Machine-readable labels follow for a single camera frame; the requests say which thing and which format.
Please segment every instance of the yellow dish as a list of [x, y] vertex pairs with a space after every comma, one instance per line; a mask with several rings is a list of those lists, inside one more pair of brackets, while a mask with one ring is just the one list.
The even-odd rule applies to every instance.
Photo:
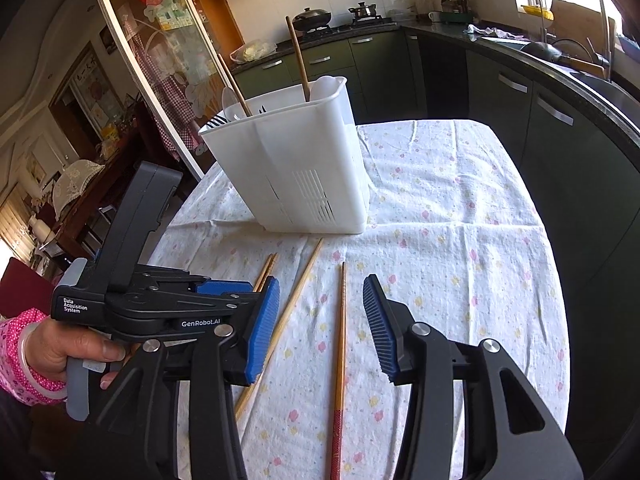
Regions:
[[[527, 14], [533, 14], [534, 16], [540, 15], [540, 6], [523, 5], [522, 8]], [[542, 17], [547, 20], [552, 20], [554, 18], [554, 14], [548, 9], [542, 9]]]

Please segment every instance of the wooden chopstick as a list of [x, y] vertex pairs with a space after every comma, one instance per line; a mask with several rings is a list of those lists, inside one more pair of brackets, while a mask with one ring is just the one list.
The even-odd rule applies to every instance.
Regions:
[[296, 60], [298, 61], [298, 69], [300, 70], [300, 79], [302, 79], [302, 91], [305, 93], [305, 101], [308, 103], [309, 99], [311, 99], [309, 79], [306, 78], [305, 61], [302, 59], [302, 51], [300, 50], [300, 44], [298, 43], [298, 37], [296, 36], [296, 29], [293, 28], [293, 23], [291, 23], [291, 18], [289, 16], [287, 16], [287, 27], [289, 27], [289, 35], [291, 36], [293, 49], [296, 51]]
[[342, 420], [344, 415], [345, 362], [347, 353], [347, 262], [342, 262], [337, 333], [338, 347], [335, 359], [334, 430], [331, 442], [330, 480], [340, 480], [340, 470], [342, 469]]
[[[320, 252], [320, 248], [322, 247], [323, 241], [324, 241], [324, 238], [320, 238], [320, 240], [318, 240], [318, 243], [316, 244], [316, 248], [314, 249], [314, 252], [311, 253], [311, 257], [309, 258], [309, 261], [306, 263], [305, 270], [303, 271], [302, 276], [300, 276], [298, 283], [293, 289], [293, 292], [289, 297], [289, 301], [287, 301], [287, 306], [282, 311], [282, 315], [278, 320], [276, 328], [273, 330], [273, 334], [271, 335], [271, 342], [269, 343], [269, 349], [267, 350], [267, 357], [264, 359], [265, 367], [269, 363], [269, 359], [271, 359], [271, 355], [273, 355], [273, 352], [276, 349], [276, 346], [278, 345], [280, 336], [284, 332], [284, 329], [287, 325], [287, 322], [289, 321], [289, 318], [291, 317], [291, 314], [293, 313], [293, 309], [296, 306], [296, 303], [298, 302], [298, 298], [300, 297], [302, 290], [305, 288], [305, 282], [308, 279], [309, 274], [311, 273], [311, 269], [314, 266], [314, 262], [318, 258], [318, 253]], [[260, 376], [258, 377], [257, 381], [255, 381], [254, 384], [245, 388], [240, 394], [240, 397], [238, 398], [238, 402], [236, 402], [236, 410], [235, 410], [236, 420], [238, 420], [238, 418], [242, 416], [242, 413], [244, 413], [244, 409], [246, 408], [246, 405], [249, 402], [249, 399], [251, 398], [254, 390], [260, 385], [261, 380], [262, 380], [262, 374], [260, 374]]]
[[251, 117], [251, 110], [249, 110], [249, 107], [248, 107], [246, 101], [244, 100], [244, 96], [242, 95], [242, 92], [240, 91], [240, 87], [238, 86], [238, 83], [236, 83], [236, 80], [231, 75], [231, 70], [229, 70], [229, 67], [226, 65], [225, 58], [222, 57], [222, 54], [218, 53], [218, 59], [220, 60], [220, 63], [222, 64], [222, 68], [225, 70], [226, 76], [228, 77], [229, 81], [231, 82], [231, 88], [234, 90], [234, 92], [236, 94], [236, 97], [238, 98], [238, 101], [240, 102], [240, 106], [242, 107], [242, 110], [244, 110], [244, 113], [246, 114], [247, 117]]
[[262, 292], [262, 288], [264, 287], [264, 283], [267, 281], [267, 277], [271, 274], [273, 270], [273, 266], [276, 264], [276, 260], [278, 259], [278, 253], [272, 254], [269, 264], [267, 265], [267, 269], [265, 270], [264, 276], [262, 277], [262, 281], [260, 282], [260, 288], [258, 292]]
[[262, 266], [262, 270], [260, 274], [258, 274], [258, 279], [255, 280], [254, 284], [254, 292], [260, 292], [262, 290], [262, 282], [264, 281], [264, 277], [267, 275], [267, 269], [269, 269], [269, 264], [273, 259], [273, 253], [267, 256], [267, 259], [264, 261], [264, 265]]

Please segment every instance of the plastic bag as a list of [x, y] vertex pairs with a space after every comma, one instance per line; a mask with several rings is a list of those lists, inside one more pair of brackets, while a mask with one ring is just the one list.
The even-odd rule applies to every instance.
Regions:
[[253, 40], [245, 43], [239, 49], [234, 50], [230, 57], [236, 63], [248, 63], [273, 54], [276, 51], [276, 44], [266, 40]]

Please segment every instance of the curtain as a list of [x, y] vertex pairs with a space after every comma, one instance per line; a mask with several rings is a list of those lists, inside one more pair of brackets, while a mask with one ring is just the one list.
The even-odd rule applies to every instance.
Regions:
[[16, 184], [0, 206], [0, 237], [17, 258], [29, 265], [36, 245], [29, 234], [31, 211], [24, 201], [26, 198], [24, 188]]

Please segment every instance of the pink sleeve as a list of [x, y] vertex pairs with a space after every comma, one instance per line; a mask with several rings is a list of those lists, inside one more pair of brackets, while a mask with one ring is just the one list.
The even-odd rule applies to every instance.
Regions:
[[[18, 361], [18, 338], [20, 332], [29, 323], [41, 321], [46, 316], [36, 308], [20, 314], [18, 317], [0, 322], [0, 386], [8, 391], [20, 402], [33, 406], [34, 404], [55, 404], [59, 400], [47, 399], [31, 386], [24, 375]], [[65, 387], [61, 381], [50, 381], [29, 367], [31, 374], [40, 386], [51, 392]]]

